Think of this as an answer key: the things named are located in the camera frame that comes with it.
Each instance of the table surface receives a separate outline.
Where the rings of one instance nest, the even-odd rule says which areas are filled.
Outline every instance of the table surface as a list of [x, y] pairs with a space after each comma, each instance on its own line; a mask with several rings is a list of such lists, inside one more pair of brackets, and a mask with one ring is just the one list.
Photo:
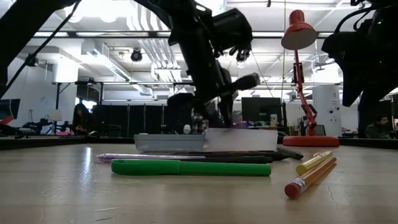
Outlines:
[[[0, 151], [1, 223], [397, 223], [398, 151], [341, 146], [337, 166], [298, 200], [284, 194], [300, 162], [270, 177], [121, 176], [82, 144]], [[300, 149], [306, 158], [324, 149]]]

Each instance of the lamp base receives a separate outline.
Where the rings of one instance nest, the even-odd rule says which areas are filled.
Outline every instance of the lamp base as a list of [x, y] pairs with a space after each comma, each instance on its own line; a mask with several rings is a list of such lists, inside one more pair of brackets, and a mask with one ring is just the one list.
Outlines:
[[283, 140], [284, 146], [299, 147], [338, 147], [338, 138], [331, 136], [286, 136]]

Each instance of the red object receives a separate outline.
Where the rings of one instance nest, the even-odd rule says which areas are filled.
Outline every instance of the red object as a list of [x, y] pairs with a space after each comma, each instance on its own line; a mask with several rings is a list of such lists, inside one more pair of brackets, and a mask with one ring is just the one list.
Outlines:
[[309, 170], [299, 178], [291, 181], [285, 186], [285, 194], [289, 198], [297, 198], [306, 191], [315, 181], [317, 181], [334, 163], [336, 158], [332, 157], [323, 161], [319, 166]]
[[286, 136], [283, 140], [284, 146], [302, 147], [338, 147], [338, 138], [331, 136]]
[[294, 10], [289, 17], [289, 28], [285, 30], [282, 46], [288, 50], [300, 50], [311, 46], [317, 39], [315, 29], [304, 21], [304, 12]]
[[14, 118], [11, 115], [6, 116], [2, 121], [0, 121], [0, 124], [8, 124], [10, 123]]

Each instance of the woman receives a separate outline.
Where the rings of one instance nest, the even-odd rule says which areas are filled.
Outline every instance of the woman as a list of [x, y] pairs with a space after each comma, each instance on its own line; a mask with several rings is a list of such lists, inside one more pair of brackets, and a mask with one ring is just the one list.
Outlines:
[[93, 115], [83, 103], [79, 103], [75, 106], [72, 130], [75, 135], [87, 135], [92, 131], [98, 131], [98, 125]]

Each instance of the ceiling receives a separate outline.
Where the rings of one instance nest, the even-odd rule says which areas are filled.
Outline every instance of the ceiling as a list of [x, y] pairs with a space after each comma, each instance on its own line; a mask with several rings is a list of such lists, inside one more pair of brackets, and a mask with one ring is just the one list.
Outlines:
[[[94, 0], [83, 0], [83, 2], [93, 2]], [[83, 12], [84, 6], [81, 7], [81, 13], [87, 15], [82, 17], [78, 22], [68, 22], [62, 31], [107, 31], [107, 30], [130, 30], [126, 23], [126, 17], [132, 16], [133, 10], [130, 8], [129, 0], [96, 0], [96, 2], [107, 2], [107, 7], [99, 7], [102, 3], [92, 5], [90, 11]], [[3, 15], [10, 5], [10, 1], [0, 0], [0, 16]], [[271, 7], [266, 7], [265, 1], [257, 0], [227, 0], [226, 9], [238, 8], [249, 21], [253, 31], [262, 32], [283, 32], [289, 26], [289, 14], [293, 9], [302, 9], [305, 13], [305, 20], [314, 26], [319, 32], [333, 32], [345, 15], [357, 10], [357, 7], [350, 7], [349, 0], [272, 0]], [[98, 15], [117, 15], [119, 16], [114, 22], [103, 22]], [[51, 18], [42, 26], [41, 31], [53, 31], [59, 23], [65, 18], [65, 10], [55, 12]], [[361, 15], [356, 16], [345, 22], [341, 30], [353, 30], [353, 24]], [[149, 30], [161, 28], [161, 23], [157, 20], [156, 25], [149, 24]], [[40, 45], [44, 39], [32, 39], [29, 45]], [[306, 80], [314, 80], [314, 73], [317, 73], [316, 62], [324, 63], [328, 60], [327, 55], [320, 49], [323, 39], [318, 39], [314, 44], [306, 49], [300, 50], [300, 60], [304, 64], [304, 73]], [[142, 48], [138, 39], [55, 39], [49, 45], [59, 47], [72, 54], [81, 65], [79, 77], [93, 77], [97, 81], [112, 82], [117, 80], [114, 73], [111, 72], [102, 63], [93, 60], [81, 48], [87, 45], [93, 45], [96, 49], [102, 45], [109, 47], [109, 57], [123, 70], [127, 71], [135, 81], [155, 81], [150, 74], [152, 62], [146, 52], [143, 53], [143, 59], [140, 62], [133, 62], [130, 54], [134, 48]], [[186, 65], [178, 45], [171, 46], [175, 54], [176, 61], [181, 67], [181, 77], [186, 76]], [[292, 76], [292, 67], [294, 55], [292, 51], [284, 50], [280, 44], [280, 39], [254, 39], [252, 41], [252, 52], [247, 59], [243, 68], [238, 67], [234, 56], [221, 56], [219, 62], [222, 67], [229, 70], [233, 77], [241, 77], [243, 75], [257, 72], [262, 80], [267, 82], [282, 82], [283, 77], [289, 82]]]

